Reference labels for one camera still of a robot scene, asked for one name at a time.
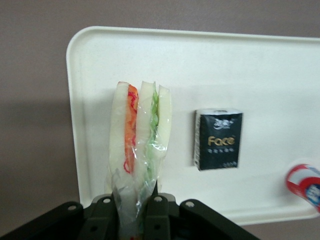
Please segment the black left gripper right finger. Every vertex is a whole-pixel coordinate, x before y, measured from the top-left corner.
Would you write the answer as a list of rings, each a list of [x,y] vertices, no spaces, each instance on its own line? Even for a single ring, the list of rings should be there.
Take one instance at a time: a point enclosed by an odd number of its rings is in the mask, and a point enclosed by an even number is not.
[[[171,194],[149,198],[146,240],[257,240],[258,237],[196,199],[177,204]]]

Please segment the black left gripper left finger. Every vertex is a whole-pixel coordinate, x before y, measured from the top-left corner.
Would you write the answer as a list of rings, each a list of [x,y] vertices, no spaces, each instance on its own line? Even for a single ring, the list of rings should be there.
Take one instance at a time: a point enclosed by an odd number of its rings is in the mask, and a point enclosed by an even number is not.
[[[90,206],[69,201],[1,236],[2,240],[116,240],[118,213],[113,196],[104,194]]]

